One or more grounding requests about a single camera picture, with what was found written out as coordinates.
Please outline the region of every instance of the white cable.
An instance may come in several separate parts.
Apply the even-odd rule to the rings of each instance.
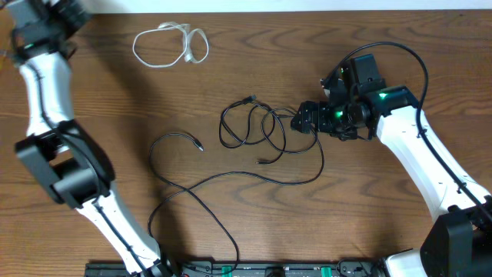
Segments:
[[[135,45],[137,44],[137,40],[141,35],[147,34],[149,32],[171,31],[171,30],[175,30],[175,29],[177,29],[183,33],[183,52],[179,55],[179,57],[177,59],[175,59],[174,62],[166,64],[166,65],[153,65],[153,64],[150,64],[150,63],[144,61],[135,51]],[[191,51],[191,40],[193,39],[193,35],[195,34],[195,32],[197,32],[198,34],[201,35],[201,37],[203,38],[203,40],[205,41],[205,44],[207,46],[207,52],[205,53],[205,56],[199,61],[197,61],[197,59],[194,58],[193,52]],[[203,32],[203,30],[200,28],[196,28],[190,32],[190,25],[189,24],[178,24],[176,22],[165,22],[165,23],[161,23],[156,29],[143,31],[140,34],[138,34],[137,36],[135,36],[135,40],[133,41],[132,49],[133,49],[133,54],[135,54],[135,57],[137,57],[137,59],[142,64],[144,64],[150,68],[167,68],[167,67],[171,67],[171,66],[175,65],[176,62],[178,62],[179,59],[183,56],[184,56],[184,60],[186,62],[193,62],[195,64],[203,62],[208,56],[208,40],[207,40],[207,36]]]

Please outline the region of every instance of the tangled black cable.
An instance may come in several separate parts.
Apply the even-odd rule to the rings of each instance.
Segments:
[[[246,134],[246,137],[244,139],[240,139],[232,130],[231,128],[227,125],[227,123],[225,122],[225,115],[227,114],[227,112],[229,110],[231,110],[232,108],[235,108],[235,107],[238,107],[240,105],[246,105],[246,104],[252,104],[254,107],[251,109],[251,111],[249,112],[249,115],[248,115],[248,131],[247,131],[247,134]],[[249,138],[249,134],[250,134],[250,130],[251,130],[251,116],[252,116],[252,113],[253,111],[256,109],[256,108],[262,108],[264,110],[267,111],[267,113],[264,115],[263,117],[263,120],[261,121],[261,132],[263,134],[263,139],[260,139],[256,142],[248,142],[248,138]],[[283,114],[283,115],[279,115],[277,112],[287,112],[288,114]],[[265,119],[268,117],[268,116],[272,116],[273,119],[274,119],[274,122],[272,124],[272,129],[270,130],[270,132],[267,134],[265,131],[264,131],[264,123],[265,123]],[[221,121],[220,121],[220,126],[219,126],[219,140],[221,141],[221,144],[229,149],[235,149],[237,147],[240,147],[242,145],[256,145],[258,143],[261,143],[263,141],[268,141],[270,143],[270,145],[277,151],[280,152],[280,155],[275,158],[274,160],[272,161],[269,161],[269,162],[266,162],[266,161],[259,161],[257,162],[258,164],[263,164],[263,165],[266,165],[266,164],[271,164],[273,162],[276,162],[284,153],[287,153],[287,154],[301,154],[301,153],[304,153],[306,152],[307,150],[311,149],[316,143],[317,145],[319,146],[319,149],[320,149],[320,153],[321,153],[321,167],[320,167],[320,170],[319,172],[316,174],[315,177],[311,178],[311,179],[308,179],[308,180],[305,180],[305,181],[299,181],[299,182],[283,182],[283,181],[278,181],[278,180],[274,180],[274,179],[270,179],[268,177],[264,177],[262,175],[259,175],[259,174],[256,174],[256,173],[252,173],[252,172],[243,172],[243,171],[234,171],[234,172],[225,172],[225,173],[220,173],[220,174],[217,174],[217,175],[213,175],[213,176],[210,176],[206,179],[203,179],[201,180],[200,182],[198,182],[197,184],[189,187],[189,188],[186,188],[182,185],[178,185],[174,182],[171,182],[169,181],[168,179],[166,179],[164,176],[160,175],[156,168],[154,167],[154,164],[152,162],[152,153],[155,149],[155,146],[161,142],[164,138],[167,138],[167,137],[170,137],[170,136],[181,136],[183,138],[186,138],[186,139],[189,139],[191,142],[193,142],[193,144],[200,150],[204,150],[203,149],[203,145],[196,139],[196,138],[193,138],[191,137],[190,135],[185,135],[185,134],[181,134],[181,133],[169,133],[169,134],[166,134],[166,135],[163,135],[161,136],[160,138],[158,138],[153,144],[152,146],[150,147],[149,149],[149,152],[148,152],[148,164],[151,168],[151,171],[152,173],[154,173],[154,175],[160,179],[161,181],[163,181],[164,183],[168,184],[168,185],[171,185],[171,186],[174,186],[176,188],[179,188],[181,191],[179,192],[176,192],[175,194],[167,197],[166,199],[164,199],[161,203],[159,203],[157,205],[157,207],[155,207],[155,209],[152,211],[152,213],[150,214],[149,218],[148,218],[148,223],[147,223],[147,230],[148,230],[148,234],[151,236],[151,237],[154,237],[152,235],[152,230],[151,230],[151,226],[152,226],[152,222],[154,220],[154,217],[156,215],[156,213],[158,212],[158,210],[163,206],[163,204],[169,202],[171,199],[173,199],[175,196],[177,195],[180,195],[181,193],[183,192],[187,192],[189,195],[191,195],[211,216],[212,218],[217,222],[217,224],[221,227],[221,229],[224,231],[224,233],[226,234],[226,236],[231,240],[233,246],[234,246],[234,249],[236,251],[236,260],[235,260],[235,263],[234,263],[234,266],[232,267],[232,269],[229,271],[229,272],[222,272],[221,274],[218,274],[218,275],[227,275],[228,273],[231,273],[233,272],[237,267],[238,267],[238,264],[239,264],[239,247],[238,247],[238,244],[236,243],[236,241],[234,240],[234,238],[231,236],[231,234],[229,233],[229,231],[222,225],[222,223],[217,219],[217,217],[215,216],[215,214],[207,207],[207,205],[205,203],[203,203],[199,197],[196,196],[196,194],[193,193],[192,189],[198,187],[199,185],[202,185],[204,184],[205,182],[208,182],[212,179],[216,179],[218,177],[222,177],[222,176],[226,176],[226,175],[247,175],[247,176],[250,176],[250,177],[255,177],[255,178],[258,178],[260,180],[263,180],[263,181],[266,181],[266,182],[271,182],[271,183],[274,183],[274,184],[278,184],[278,185],[303,185],[303,184],[307,184],[309,182],[313,182],[314,180],[316,180],[317,178],[319,178],[319,176],[321,175],[321,173],[323,172],[323,168],[324,168],[324,154],[323,154],[323,148],[321,147],[321,143],[319,142],[318,138],[317,138],[317,133],[315,130],[311,130],[311,134],[314,136],[314,142],[311,146],[307,147],[306,149],[304,150],[300,150],[300,151],[288,151],[288,150],[285,150],[286,148],[286,145],[287,145],[287,139],[286,139],[286,136],[285,136],[285,130],[284,130],[284,126],[281,122],[281,119],[282,118],[292,118],[294,117],[295,115],[295,112],[291,111],[290,109],[287,109],[287,108],[276,108],[276,109],[272,109],[270,108],[268,105],[265,105],[265,104],[262,104],[260,102],[256,102],[255,101],[255,97],[254,96],[250,96],[250,97],[247,97],[241,101],[238,101],[238,102],[235,102],[231,105],[229,105],[222,113],[221,113]],[[282,148],[278,148],[271,140],[270,140],[270,135],[273,133],[274,131],[274,128],[275,128],[275,122],[280,126],[281,128],[281,131],[282,131],[282,136],[283,136],[283,146]],[[231,137],[233,139],[235,139],[237,142],[239,142],[238,145],[229,145],[227,144],[223,139],[222,139],[222,134],[221,134],[221,130],[222,128],[224,128],[228,133],[229,135],[231,135]],[[212,275],[210,272],[204,272],[204,271],[201,271],[201,270],[197,270],[196,268],[193,268],[191,267],[190,265],[184,265],[185,267],[187,267],[188,269],[192,270],[192,271],[195,271],[195,272],[198,272],[198,273],[202,273],[202,274],[206,274],[206,275]]]

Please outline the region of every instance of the wood grain surface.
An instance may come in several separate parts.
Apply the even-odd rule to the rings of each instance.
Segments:
[[[161,22],[203,28],[210,45],[200,65],[179,62],[152,69],[131,52],[136,34]],[[0,13],[1,45],[11,28]],[[181,51],[181,33],[144,36],[137,50],[154,63]],[[219,172],[245,170],[274,179],[302,180],[320,166],[320,153],[286,155],[266,143],[228,150],[218,141],[223,108],[255,94],[271,107],[297,109],[324,97],[319,79],[352,49],[376,41],[402,42],[427,63],[424,110],[457,161],[492,190],[492,11],[302,12],[264,14],[97,15],[73,39],[70,60],[77,119],[108,153],[121,196],[146,225],[160,199],[174,192],[152,176],[149,145],[166,132],[199,138],[199,152],[170,138],[155,153],[162,174],[182,185]],[[200,38],[193,42],[203,55]],[[389,85],[420,97],[422,72],[405,52],[371,49]],[[118,261],[99,231],[66,205],[56,205],[15,157],[13,145],[28,126],[26,89],[18,70],[0,70],[0,275],[81,276],[89,261]],[[227,120],[245,134],[248,109]],[[261,113],[252,138],[260,138]],[[312,140],[288,130],[288,147]],[[377,140],[340,142],[321,135],[326,156],[315,182],[281,187],[244,176],[216,179],[196,190],[235,237],[243,261],[328,261],[379,257],[419,247],[432,226],[424,200],[399,161]],[[234,260],[234,248],[190,196],[160,212],[154,234],[180,259]]]

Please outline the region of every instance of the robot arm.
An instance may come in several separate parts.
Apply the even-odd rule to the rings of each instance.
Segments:
[[[108,157],[74,120],[66,39],[88,15],[74,1],[45,5],[18,0],[7,8],[16,21],[12,41],[24,42],[14,43],[13,48],[27,85],[30,111],[28,137],[15,146],[18,157],[54,201],[66,203],[96,225],[129,273],[173,275],[161,263],[158,243],[120,198]],[[73,158],[50,164],[67,150]]]
[[[416,108],[407,106],[391,111],[391,115],[381,116],[377,124],[377,137],[400,160],[408,174],[417,185],[429,208],[433,222],[439,215],[449,212],[448,208],[457,206],[467,209],[475,204],[462,192],[456,183],[444,171],[439,162],[429,151],[424,141],[419,138],[415,124]],[[429,126],[424,113],[421,116],[422,125],[426,128],[426,136],[430,139],[439,155],[467,183],[467,188],[485,203],[485,196],[490,193],[478,185],[460,165],[436,136]]]
[[[374,45],[380,44],[406,48],[393,42]],[[335,73],[336,78],[321,80],[328,102],[302,103],[291,127],[307,133],[314,125],[318,132],[342,141],[362,139],[357,131],[367,128],[367,140],[376,135],[397,156],[417,185],[434,227],[420,250],[398,253],[384,260],[387,275],[489,275],[492,222],[484,210],[492,211],[490,193],[457,164],[421,112],[426,138],[451,171],[466,182],[466,189],[481,206],[460,191],[421,138],[416,121],[418,101],[405,86],[386,86],[373,55],[342,62],[341,73],[342,78]]]

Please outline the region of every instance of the green terminal block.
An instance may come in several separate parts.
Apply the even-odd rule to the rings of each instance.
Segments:
[[[222,266],[222,277],[232,277],[232,266]]]
[[[332,277],[331,268],[330,267],[322,267],[321,268],[321,277]]]

